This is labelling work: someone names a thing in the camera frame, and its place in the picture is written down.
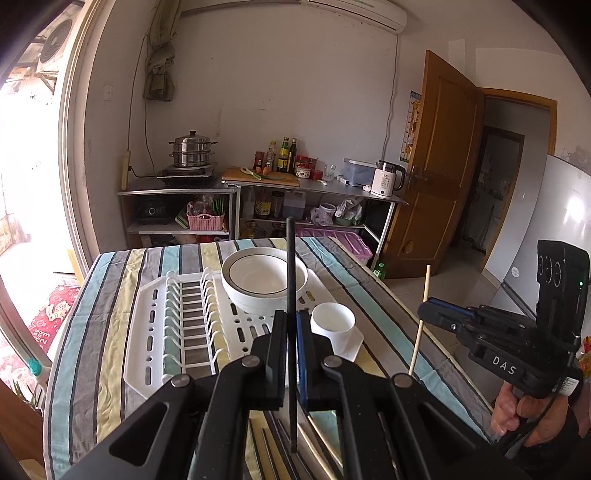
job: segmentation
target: green bottle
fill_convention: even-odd
[[[382,262],[380,262],[374,268],[374,275],[376,277],[378,277],[380,280],[384,280],[386,278],[386,265],[384,265]]]

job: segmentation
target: refrigerator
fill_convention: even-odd
[[[530,225],[490,305],[535,319],[538,301],[538,240],[561,240],[591,255],[591,176],[548,155]],[[581,332],[591,336],[591,298]]]

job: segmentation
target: air conditioner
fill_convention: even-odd
[[[347,15],[394,34],[406,27],[406,12],[387,0],[301,0],[301,4]]]
[[[61,66],[61,59],[64,56],[66,43],[72,27],[81,7],[74,3],[51,22],[40,37],[45,39],[43,48],[37,61],[37,73],[57,73]]]

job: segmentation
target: glass cup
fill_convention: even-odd
[[[336,165],[325,165],[324,166],[324,176],[322,177],[323,180],[326,181],[333,181],[335,179],[335,171]]]

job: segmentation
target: wall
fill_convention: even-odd
[[[84,167],[90,214],[100,252],[126,248],[121,206],[116,193],[121,186],[122,160],[127,149],[134,68],[143,35],[150,26],[153,5],[154,0],[114,0],[90,74],[84,116]],[[140,60],[134,92],[130,145],[132,164],[137,161],[136,156],[145,151],[144,58],[142,56]],[[111,100],[105,100],[106,86],[112,87]]]
[[[150,0],[111,1],[115,6],[97,51],[85,125],[87,188],[101,251],[125,246],[115,193],[126,148],[133,68],[152,6]],[[227,8],[182,18],[174,41],[175,98],[149,102],[147,108],[147,143],[156,168],[171,163],[167,142],[190,129],[219,141],[218,171],[250,164],[255,150],[285,135],[297,137],[301,152],[324,163],[380,158],[397,41],[394,112],[385,156],[390,160],[400,154],[410,90],[421,91],[425,50],[446,59],[449,42],[464,39],[465,75],[474,81],[486,80],[477,68],[479,49],[561,56],[549,35],[511,0],[395,3],[408,12],[407,28],[398,37],[299,5]],[[110,102],[103,100],[105,85],[113,86]],[[132,165],[138,174],[148,174],[152,166],[144,145],[141,95],[133,103]]]
[[[557,101],[555,155],[591,150],[591,97],[562,54],[517,48],[477,48],[476,84],[533,93]]]
[[[509,210],[485,266],[497,280],[502,281],[519,250],[538,199],[548,150],[550,111],[488,99],[484,123],[525,136]]]
[[[182,18],[174,42],[170,103],[150,102],[157,167],[190,129],[218,140],[221,171],[252,164],[270,140],[298,138],[298,152],[340,168],[344,157],[380,159],[400,41],[388,155],[400,153],[408,96],[421,88],[426,48],[333,12],[299,5],[224,9]]]

